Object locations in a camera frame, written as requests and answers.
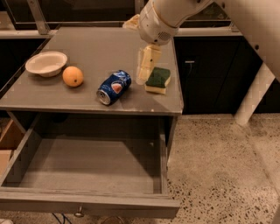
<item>green and yellow sponge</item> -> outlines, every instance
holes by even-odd
[[[149,79],[145,83],[145,90],[147,92],[157,93],[164,95],[166,93],[166,87],[169,84],[171,79],[170,70],[155,67]]]

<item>blue can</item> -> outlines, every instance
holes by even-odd
[[[97,97],[105,105],[117,101],[131,84],[130,75],[123,70],[112,73],[98,88]]]

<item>orange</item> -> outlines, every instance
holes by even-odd
[[[84,80],[82,71],[76,66],[68,66],[62,74],[63,81],[69,87],[78,87]]]

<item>white bowl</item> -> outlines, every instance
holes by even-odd
[[[67,63],[67,56],[62,52],[41,52],[27,60],[25,68],[32,74],[52,77],[60,73]]]

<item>floor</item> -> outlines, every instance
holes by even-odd
[[[231,115],[183,115],[168,163],[169,194],[181,205],[175,219],[66,216],[80,224],[278,224],[279,175],[280,114],[253,115],[246,127]],[[49,213],[2,211],[0,218],[58,223]]]

